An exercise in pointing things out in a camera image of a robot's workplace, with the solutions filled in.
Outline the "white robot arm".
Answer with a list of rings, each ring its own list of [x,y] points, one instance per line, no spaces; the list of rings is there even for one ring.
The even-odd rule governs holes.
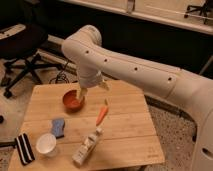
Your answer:
[[[197,124],[197,139],[190,171],[213,171],[213,80],[184,69],[117,53],[102,47],[99,30],[85,25],[61,46],[76,64],[82,88],[103,83],[104,73],[165,99]]]

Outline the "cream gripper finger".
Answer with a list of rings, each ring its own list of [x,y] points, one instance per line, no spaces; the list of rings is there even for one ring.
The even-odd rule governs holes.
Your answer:
[[[87,94],[87,88],[80,88],[77,99],[79,101],[82,101],[82,99],[84,98],[84,96]]]
[[[109,91],[109,87],[106,82],[102,81],[99,83],[99,87],[103,88],[106,91]]]

